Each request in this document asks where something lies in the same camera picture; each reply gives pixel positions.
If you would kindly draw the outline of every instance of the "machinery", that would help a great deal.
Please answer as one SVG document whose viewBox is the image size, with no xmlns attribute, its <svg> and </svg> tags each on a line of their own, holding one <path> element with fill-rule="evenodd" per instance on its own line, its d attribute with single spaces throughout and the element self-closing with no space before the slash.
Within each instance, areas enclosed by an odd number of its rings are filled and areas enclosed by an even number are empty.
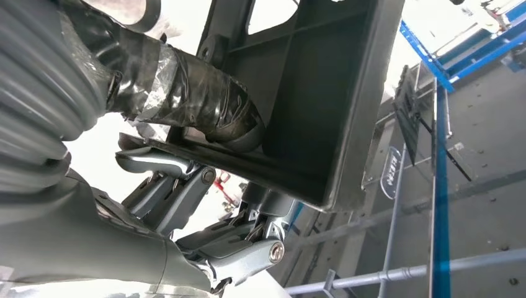
<svg viewBox="0 0 526 298">
<path fill-rule="evenodd" d="M 80 0 L 0 3 L 0 297 L 220 294 L 282 259 L 298 202 L 363 204 L 403 1 L 304 0 L 249 35 L 252 6 L 212 1 L 193 56 Z M 106 112 L 172 126 L 166 142 L 121 136 L 117 163 L 154 173 L 123 204 L 61 142 Z M 214 168 L 251 181 L 239 214 L 174 243 Z"/>
</svg>

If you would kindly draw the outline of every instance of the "vertical pole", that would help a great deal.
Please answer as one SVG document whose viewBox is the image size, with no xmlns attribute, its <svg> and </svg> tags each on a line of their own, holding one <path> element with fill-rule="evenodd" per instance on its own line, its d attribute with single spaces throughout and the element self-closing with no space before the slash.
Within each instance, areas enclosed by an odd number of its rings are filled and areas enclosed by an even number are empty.
<svg viewBox="0 0 526 298">
<path fill-rule="evenodd" d="M 422 63 L 418 63 L 418 67 L 416 69 L 416 75 L 414 79 L 414 91 L 418 90 L 418 79 L 420 77 L 420 69 L 421 69 Z M 402 173 L 404 171 L 405 167 L 405 159 L 406 159 L 406 153 L 407 153 L 407 146 L 404 143 L 404 148 L 402 150 L 402 158 L 400 161 L 400 173 L 398 174 L 398 180 L 396 182 L 396 194 L 394 194 L 394 205 L 393 205 L 393 215 L 391 218 L 391 226 L 389 227 L 389 236 L 387 238 L 387 247 L 385 250 L 385 259 L 383 261 L 383 271 L 387 274 L 387 271 L 389 270 L 389 264 L 391 263 L 391 253 L 393 251 L 393 238 L 395 237 L 395 230 L 396 230 L 396 222 L 398 218 L 398 212 L 400 210 L 400 186 L 402 184 Z M 386 289 L 387 281 L 382 279 L 380 282 L 380 290 L 378 291 L 378 298 L 384 298 L 385 296 L 385 289 Z"/>
<path fill-rule="evenodd" d="M 432 120 L 433 193 L 430 215 L 429 298 L 450 298 L 449 223 L 447 196 L 447 156 L 445 146 L 446 90 L 435 80 L 434 116 Z"/>
</svg>

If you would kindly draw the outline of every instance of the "red object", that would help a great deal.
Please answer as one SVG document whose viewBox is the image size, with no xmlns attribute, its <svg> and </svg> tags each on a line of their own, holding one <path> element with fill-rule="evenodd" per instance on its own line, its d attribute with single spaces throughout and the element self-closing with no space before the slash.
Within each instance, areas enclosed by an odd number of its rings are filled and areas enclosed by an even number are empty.
<svg viewBox="0 0 526 298">
<path fill-rule="evenodd" d="M 225 189 L 224 187 L 221 185 L 221 182 L 219 181 L 219 179 L 215 179 L 214 181 L 214 185 L 215 187 L 217 187 L 222 193 L 223 195 L 225 196 L 225 199 L 232 205 L 234 205 L 234 200 L 232 200 L 232 198 L 230 198 L 229 195 L 226 194 L 225 192 Z"/>
</svg>

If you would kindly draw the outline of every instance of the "horizontal bar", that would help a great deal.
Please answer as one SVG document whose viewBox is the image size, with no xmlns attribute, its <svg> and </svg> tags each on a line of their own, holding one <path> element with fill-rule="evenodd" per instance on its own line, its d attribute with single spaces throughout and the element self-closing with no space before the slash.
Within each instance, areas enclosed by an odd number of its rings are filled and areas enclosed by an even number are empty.
<svg viewBox="0 0 526 298">
<path fill-rule="evenodd" d="M 517 37 L 510 40 L 508 43 L 502 44 L 499 48 L 495 49 L 493 52 L 487 54 L 486 56 L 480 58 L 472 65 L 464 68 L 463 70 L 451 75 L 451 81 L 457 81 L 459 79 L 464 78 L 468 74 L 471 74 L 475 72 L 476 70 L 480 69 L 482 66 L 488 64 L 489 62 L 492 62 L 496 58 L 499 58 L 500 56 L 504 55 L 508 51 L 512 50 L 514 47 L 518 46 L 522 42 L 526 41 L 526 32 L 521 33 Z"/>
<path fill-rule="evenodd" d="M 501 251 L 498 253 L 488 253 L 486 255 L 471 256 L 468 258 L 456 259 L 448 262 L 451 271 L 461 271 L 485 267 L 496 264 L 506 264 L 526 260 L 526 248 L 511 251 Z M 389 271 L 379 271 L 376 273 L 352 276 L 350 278 L 336 279 L 332 282 L 333 289 L 344 289 L 348 287 L 366 286 L 368 284 L 378 284 L 380 281 L 402 281 L 411 278 L 420 278 L 427 274 L 427 266 L 420 265 L 414 267 L 403 267 Z M 285 288 L 289 295 L 313 293 L 323 291 L 325 282 L 315 282 Z"/>
</svg>

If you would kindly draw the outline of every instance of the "black sign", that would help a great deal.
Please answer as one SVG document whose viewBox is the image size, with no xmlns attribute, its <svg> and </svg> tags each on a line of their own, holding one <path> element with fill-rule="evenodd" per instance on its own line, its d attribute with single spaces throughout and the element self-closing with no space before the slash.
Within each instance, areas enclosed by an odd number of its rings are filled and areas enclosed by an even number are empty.
<svg viewBox="0 0 526 298">
<path fill-rule="evenodd" d="M 383 193 L 391 200 L 395 199 L 396 183 L 400 174 L 402 155 L 395 147 L 389 147 L 385 165 L 381 174 L 380 185 Z"/>
</svg>

